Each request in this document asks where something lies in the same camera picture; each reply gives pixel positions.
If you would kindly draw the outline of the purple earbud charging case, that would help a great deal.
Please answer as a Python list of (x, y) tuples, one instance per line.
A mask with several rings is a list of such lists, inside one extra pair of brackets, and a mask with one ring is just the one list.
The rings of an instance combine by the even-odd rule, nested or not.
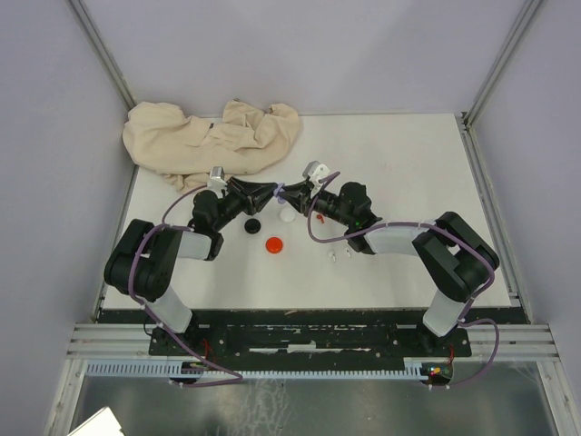
[(283, 193), (285, 183), (279, 183), (275, 190), (273, 191), (274, 198), (277, 200), (279, 204), (285, 204), (286, 200), (281, 197)]

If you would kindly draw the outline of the black earbud charging case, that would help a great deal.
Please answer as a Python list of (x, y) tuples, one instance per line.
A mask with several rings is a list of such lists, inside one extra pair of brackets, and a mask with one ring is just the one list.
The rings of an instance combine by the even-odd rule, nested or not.
[(244, 223), (244, 230), (248, 234), (256, 234), (261, 230), (261, 222), (256, 218), (249, 218)]

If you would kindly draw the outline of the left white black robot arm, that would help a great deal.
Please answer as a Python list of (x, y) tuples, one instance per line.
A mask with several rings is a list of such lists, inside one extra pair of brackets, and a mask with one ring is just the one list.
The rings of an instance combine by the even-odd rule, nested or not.
[(128, 295), (159, 327), (171, 332), (179, 353), (195, 352), (201, 343), (192, 310), (171, 286), (178, 259), (210, 262), (223, 245), (221, 230), (239, 214), (260, 212), (274, 196), (277, 183), (253, 183), (232, 177), (220, 193), (206, 186), (188, 192), (192, 218), (185, 226), (132, 220), (113, 249), (103, 272), (106, 284)]

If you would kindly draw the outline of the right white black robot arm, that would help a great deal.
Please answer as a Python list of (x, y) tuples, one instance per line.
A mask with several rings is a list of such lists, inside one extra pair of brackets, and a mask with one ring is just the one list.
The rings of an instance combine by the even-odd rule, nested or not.
[(449, 333), (469, 308), (495, 280), (499, 258), (491, 246), (457, 213), (415, 222), (384, 222), (372, 212), (365, 185), (343, 184), (338, 194), (306, 179), (275, 191), (306, 217), (318, 213), (346, 227), (341, 237), (318, 243), (346, 241), (357, 253), (417, 256), (437, 291), (422, 318), (417, 345), (428, 355), (437, 355), (449, 345)]

